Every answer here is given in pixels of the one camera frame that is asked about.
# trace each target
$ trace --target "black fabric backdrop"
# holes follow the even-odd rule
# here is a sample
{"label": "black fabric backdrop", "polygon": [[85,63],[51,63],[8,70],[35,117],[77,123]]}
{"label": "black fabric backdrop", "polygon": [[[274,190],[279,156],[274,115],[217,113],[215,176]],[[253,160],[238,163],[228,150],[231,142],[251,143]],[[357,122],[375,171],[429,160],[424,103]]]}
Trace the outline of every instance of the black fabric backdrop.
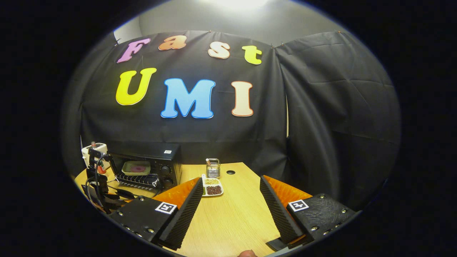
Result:
{"label": "black fabric backdrop", "polygon": [[400,109],[389,76],[343,33],[304,37],[276,53],[287,94],[292,185],[362,208],[399,149]]}
{"label": "black fabric backdrop", "polygon": [[[187,36],[181,49],[158,50],[164,39]],[[117,63],[127,45],[150,38],[148,44],[123,63]],[[230,45],[230,57],[218,59],[208,55],[211,42]],[[262,55],[260,65],[244,59],[242,46],[255,45]],[[128,70],[132,78],[129,94],[137,91],[140,71],[156,68],[145,97],[138,103],[122,106],[116,102],[119,75]],[[162,118],[165,107],[166,79],[180,78],[190,92],[202,79],[216,86],[211,94],[211,119],[193,118],[190,114]],[[233,81],[247,81],[250,89],[250,117],[236,117]],[[116,46],[95,70],[85,88],[81,106],[83,145],[91,141],[110,146],[134,148],[149,142],[179,143],[184,164],[204,164],[206,158],[222,163],[244,162],[259,175],[281,179],[286,165],[286,100],[281,70],[271,46],[244,37],[208,31],[166,32],[136,38]]]}

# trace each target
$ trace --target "finger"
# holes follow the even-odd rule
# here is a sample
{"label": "finger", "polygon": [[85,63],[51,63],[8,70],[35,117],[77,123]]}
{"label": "finger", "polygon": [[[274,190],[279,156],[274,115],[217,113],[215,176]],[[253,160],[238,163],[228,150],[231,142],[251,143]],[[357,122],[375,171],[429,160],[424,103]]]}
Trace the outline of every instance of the finger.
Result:
{"label": "finger", "polygon": [[257,257],[257,255],[252,250],[246,250],[242,251],[237,257]]}

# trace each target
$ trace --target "foam letter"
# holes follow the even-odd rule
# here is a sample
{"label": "foam letter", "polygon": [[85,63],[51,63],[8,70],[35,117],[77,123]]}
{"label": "foam letter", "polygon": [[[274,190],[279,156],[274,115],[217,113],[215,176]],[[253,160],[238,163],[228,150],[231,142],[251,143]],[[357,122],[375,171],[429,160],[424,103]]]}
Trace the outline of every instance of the foam letter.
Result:
{"label": "foam letter", "polygon": [[138,90],[133,95],[129,95],[127,93],[128,86],[130,85],[130,81],[132,77],[135,76],[137,73],[134,70],[129,70],[121,74],[121,81],[119,82],[119,86],[117,86],[116,91],[116,101],[120,105],[132,105],[135,104],[141,99],[143,99],[144,95],[146,95],[146,91],[148,90],[149,80],[151,79],[151,75],[156,72],[156,68],[147,68],[140,71],[143,75],[141,77],[140,85]]}
{"label": "foam letter", "polygon": [[227,59],[230,56],[230,52],[227,51],[230,49],[230,46],[227,43],[215,41],[209,44],[209,47],[211,48],[208,49],[209,56],[221,59]]}
{"label": "foam letter", "polygon": [[262,51],[257,50],[256,46],[243,46],[241,49],[246,50],[244,59],[250,64],[261,64],[262,61],[255,57],[256,54],[262,54]]}
{"label": "foam letter", "polygon": [[184,43],[186,41],[186,36],[172,36],[166,38],[165,43],[159,45],[159,50],[168,50],[168,49],[180,49],[186,46]]}
{"label": "foam letter", "polygon": [[235,108],[232,110],[232,114],[239,117],[254,114],[249,107],[249,89],[252,88],[252,84],[246,81],[234,81],[232,87],[235,88]]}
{"label": "foam letter", "polygon": [[200,80],[189,93],[182,79],[167,79],[167,98],[165,110],[160,115],[164,118],[175,118],[178,112],[175,110],[175,102],[183,117],[186,117],[195,103],[195,109],[191,113],[194,118],[212,118],[211,90],[216,85],[212,80]]}
{"label": "foam letter", "polygon": [[127,50],[125,50],[122,57],[117,60],[117,63],[126,62],[132,58],[132,54],[136,54],[144,44],[147,44],[151,41],[150,38],[131,42],[128,44]]}

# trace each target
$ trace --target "white label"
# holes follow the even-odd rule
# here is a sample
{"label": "white label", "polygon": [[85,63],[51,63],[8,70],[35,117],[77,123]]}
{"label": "white label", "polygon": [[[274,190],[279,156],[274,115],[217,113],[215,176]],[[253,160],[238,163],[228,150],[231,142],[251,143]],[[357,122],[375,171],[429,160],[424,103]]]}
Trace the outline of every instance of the white label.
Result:
{"label": "white label", "polygon": [[157,208],[155,208],[155,210],[166,214],[171,214],[176,207],[177,205],[175,204],[162,202],[159,206],[157,206]]}
{"label": "white label", "polygon": [[308,206],[303,200],[298,200],[298,201],[295,201],[295,202],[290,202],[290,203],[289,203],[289,206],[292,207],[292,210],[293,210],[294,212],[300,211],[300,210],[303,210],[303,209],[306,209],[306,208],[309,208],[309,206]]}

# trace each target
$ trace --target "yellow letter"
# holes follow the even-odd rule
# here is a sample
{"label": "yellow letter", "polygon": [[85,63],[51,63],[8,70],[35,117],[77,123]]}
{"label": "yellow letter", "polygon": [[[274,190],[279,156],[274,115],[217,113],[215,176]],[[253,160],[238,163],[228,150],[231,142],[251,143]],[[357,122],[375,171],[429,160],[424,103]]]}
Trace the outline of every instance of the yellow letter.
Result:
{"label": "yellow letter", "polygon": [[244,59],[250,64],[261,64],[262,61],[255,57],[256,54],[262,54],[262,51],[257,50],[256,46],[243,46],[241,49],[246,50]]}
{"label": "yellow letter", "polygon": [[209,44],[209,47],[211,48],[208,49],[209,56],[221,59],[227,59],[230,56],[230,52],[227,51],[230,49],[230,46],[227,43],[216,41]]}
{"label": "yellow letter", "polygon": [[116,101],[120,105],[132,105],[141,101],[144,95],[146,95],[146,91],[148,90],[151,75],[156,71],[156,68],[147,68],[140,71],[140,73],[143,76],[141,77],[140,86],[138,87],[137,92],[133,95],[129,95],[127,93],[127,90],[128,86],[130,85],[130,81],[132,80],[132,77],[135,76],[137,72],[134,70],[129,70],[122,73],[121,81],[119,82],[119,86],[117,86]]}
{"label": "yellow letter", "polygon": [[246,81],[234,81],[232,87],[235,88],[235,108],[232,110],[232,114],[240,117],[254,114],[249,107],[249,89],[252,88],[252,84]]}
{"label": "yellow letter", "polygon": [[180,49],[186,46],[184,43],[186,41],[186,36],[172,36],[166,38],[165,43],[159,45],[159,50],[168,50],[168,49]]}

